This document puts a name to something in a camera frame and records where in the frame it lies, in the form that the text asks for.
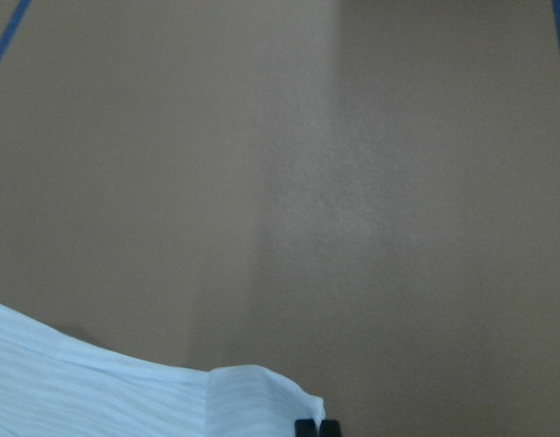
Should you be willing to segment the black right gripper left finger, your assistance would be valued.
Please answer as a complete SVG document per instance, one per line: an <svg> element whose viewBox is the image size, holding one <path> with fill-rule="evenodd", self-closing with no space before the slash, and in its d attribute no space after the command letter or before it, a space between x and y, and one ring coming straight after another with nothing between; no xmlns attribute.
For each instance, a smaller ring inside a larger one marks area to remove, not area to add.
<svg viewBox="0 0 560 437"><path fill-rule="evenodd" d="M316 422L313 419L298 419L294 422L295 437L318 437Z"/></svg>

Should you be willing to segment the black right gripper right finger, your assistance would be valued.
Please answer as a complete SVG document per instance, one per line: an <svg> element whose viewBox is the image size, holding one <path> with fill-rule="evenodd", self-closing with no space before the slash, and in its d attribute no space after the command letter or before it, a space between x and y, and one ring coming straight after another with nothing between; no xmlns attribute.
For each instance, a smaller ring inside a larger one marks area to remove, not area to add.
<svg viewBox="0 0 560 437"><path fill-rule="evenodd" d="M325 419L320 424L320 437L341 437L341 425L338 420Z"/></svg>

